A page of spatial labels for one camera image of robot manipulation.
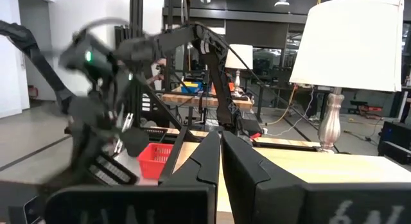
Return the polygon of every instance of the red basket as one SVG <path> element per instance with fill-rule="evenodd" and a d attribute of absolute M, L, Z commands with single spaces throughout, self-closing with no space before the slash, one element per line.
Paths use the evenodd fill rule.
<path fill-rule="evenodd" d="M 137 158 L 143 177 L 158 180 L 172 149 L 172 144 L 148 144 Z"/>

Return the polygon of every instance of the lamp base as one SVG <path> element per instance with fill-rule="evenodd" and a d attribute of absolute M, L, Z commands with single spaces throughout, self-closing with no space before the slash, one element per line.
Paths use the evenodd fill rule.
<path fill-rule="evenodd" d="M 240 90 L 240 70 L 239 69 L 237 69 L 236 71 L 236 80 L 234 82 L 234 86 L 235 86 L 234 91 L 238 92 Z"/>
<path fill-rule="evenodd" d="M 343 100 L 341 88 L 335 88 L 334 92 L 328 95 L 327 112 L 318 131 L 321 152 L 333 153 L 334 143 L 340 138 L 340 109 Z"/>

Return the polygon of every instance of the lamp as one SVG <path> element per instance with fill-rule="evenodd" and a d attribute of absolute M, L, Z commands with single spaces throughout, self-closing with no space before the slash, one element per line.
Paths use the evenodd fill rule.
<path fill-rule="evenodd" d="M 332 0 L 311 8 L 290 82 L 334 87 L 321 150 L 340 137 L 341 88 L 400 91 L 404 0 Z"/>
<path fill-rule="evenodd" d="M 244 63 L 252 69 L 252 46 L 243 44 L 230 44 L 237 55 L 244 61 Z M 236 69 L 236 79 L 234 81 L 235 92 L 238 93 L 240 89 L 240 69 L 247 69 L 244 64 L 237 58 L 237 56 L 229 50 L 227 59 L 225 60 L 225 67 Z"/>

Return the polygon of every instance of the white lampshade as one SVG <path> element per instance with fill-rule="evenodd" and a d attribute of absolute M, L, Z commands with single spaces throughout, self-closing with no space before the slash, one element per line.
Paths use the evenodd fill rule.
<path fill-rule="evenodd" d="M 252 46 L 243 44 L 231 44 L 230 47 L 233 48 L 237 55 L 241 57 L 247 67 L 252 69 Z M 229 53 L 227 54 L 225 67 L 232 69 L 247 69 L 231 50 L 229 50 Z"/>
<path fill-rule="evenodd" d="M 401 90 L 404 0 L 332 0 L 308 13 L 290 82 Z"/>

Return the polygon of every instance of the wooden tabletop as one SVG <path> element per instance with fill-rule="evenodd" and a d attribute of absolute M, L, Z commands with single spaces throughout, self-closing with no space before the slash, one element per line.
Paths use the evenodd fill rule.
<path fill-rule="evenodd" d="M 174 171 L 199 143 L 185 142 Z M 411 182 L 411 173 L 384 157 L 254 148 L 278 166 L 308 183 Z M 218 223 L 234 223 L 222 164 L 218 182 Z"/>
<path fill-rule="evenodd" d="M 180 131 L 175 128 L 164 128 L 167 129 L 168 134 L 176 134 L 178 135 Z M 194 131 L 190 130 L 190 132 L 196 137 L 205 137 L 208 135 L 208 132 L 203 131 Z M 282 144 L 282 145 L 290 145 L 290 146 L 301 146 L 301 147 L 320 147 L 319 142 L 311 142 L 311 141 L 296 141 L 296 140 L 288 140 L 288 139 L 279 139 L 279 138 L 271 138 L 271 137 L 257 137 L 254 139 L 256 142 L 259 143 L 267 143 L 267 144 Z"/>
<path fill-rule="evenodd" d="M 181 86 L 174 89 L 173 92 L 181 92 Z M 199 96 L 174 95 L 164 93 L 161 96 L 161 100 L 165 103 L 184 104 L 187 107 L 197 107 L 200 104 Z M 241 110 L 248 111 L 252 109 L 252 102 L 250 99 L 248 99 L 247 101 L 235 99 L 234 103 Z M 218 100 L 217 98 L 202 98 L 202 106 L 218 107 Z"/>

